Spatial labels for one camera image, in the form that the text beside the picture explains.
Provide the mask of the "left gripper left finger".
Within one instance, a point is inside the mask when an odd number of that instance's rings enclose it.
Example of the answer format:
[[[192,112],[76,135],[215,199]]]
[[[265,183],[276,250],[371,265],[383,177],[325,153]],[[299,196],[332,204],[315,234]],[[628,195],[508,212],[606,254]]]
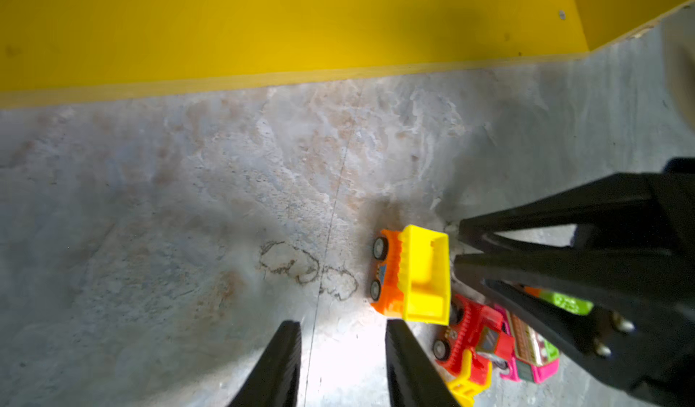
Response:
[[[296,406],[302,367],[302,329],[283,321],[229,406]]]

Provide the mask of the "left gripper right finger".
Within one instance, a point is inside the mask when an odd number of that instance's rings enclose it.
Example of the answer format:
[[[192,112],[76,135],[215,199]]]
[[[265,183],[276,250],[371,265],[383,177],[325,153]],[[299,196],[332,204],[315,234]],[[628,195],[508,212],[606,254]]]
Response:
[[[388,320],[387,383],[391,406],[458,406],[407,323]]]

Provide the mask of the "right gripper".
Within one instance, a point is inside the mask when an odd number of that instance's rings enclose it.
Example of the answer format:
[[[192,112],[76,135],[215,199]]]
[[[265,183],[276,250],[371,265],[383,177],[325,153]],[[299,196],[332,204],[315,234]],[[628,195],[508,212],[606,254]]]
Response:
[[[503,236],[570,225],[566,251]],[[458,238],[485,253],[456,257],[456,277],[599,382],[660,406],[693,405],[693,159],[463,219]],[[611,253],[636,254],[632,263]]]

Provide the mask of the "green orange flatbed truck toy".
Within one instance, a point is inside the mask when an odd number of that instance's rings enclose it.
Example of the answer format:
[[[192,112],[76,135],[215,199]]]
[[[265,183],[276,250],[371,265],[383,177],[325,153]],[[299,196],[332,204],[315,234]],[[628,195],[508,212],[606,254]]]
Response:
[[[587,316],[593,309],[594,304],[591,301],[586,301],[580,298],[574,298],[562,293],[550,291],[547,289],[535,289],[525,286],[524,291],[535,298],[540,298],[551,305],[563,309],[577,316]]]

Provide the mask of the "red yellow bulldozer toy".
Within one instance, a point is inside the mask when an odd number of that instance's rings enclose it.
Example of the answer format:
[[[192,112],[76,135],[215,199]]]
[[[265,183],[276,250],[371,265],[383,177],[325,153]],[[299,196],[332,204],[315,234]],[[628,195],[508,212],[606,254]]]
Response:
[[[452,376],[446,386],[459,405],[474,405],[475,397],[490,388],[494,371],[510,369],[514,340],[503,325],[501,312],[493,307],[459,294],[452,298],[450,324],[432,351]]]

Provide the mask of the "yellow dump truck toy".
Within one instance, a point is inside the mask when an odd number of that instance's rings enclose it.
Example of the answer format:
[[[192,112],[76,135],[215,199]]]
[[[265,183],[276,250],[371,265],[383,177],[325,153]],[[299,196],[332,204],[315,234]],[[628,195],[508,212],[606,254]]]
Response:
[[[380,231],[372,246],[376,262],[371,307],[388,318],[438,326],[449,324],[451,262],[449,237],[408,225]]]

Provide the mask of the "magenta brown truck toy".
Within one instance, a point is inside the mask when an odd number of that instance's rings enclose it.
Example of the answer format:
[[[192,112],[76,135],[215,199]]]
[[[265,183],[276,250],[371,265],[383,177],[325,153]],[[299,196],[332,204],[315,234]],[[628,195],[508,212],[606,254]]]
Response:
[[[501,379],[540,385],[559,370],[560,353],[531,326],[499,305],[493,308],[503,316],[503,331],[513,337],[513,354]]]

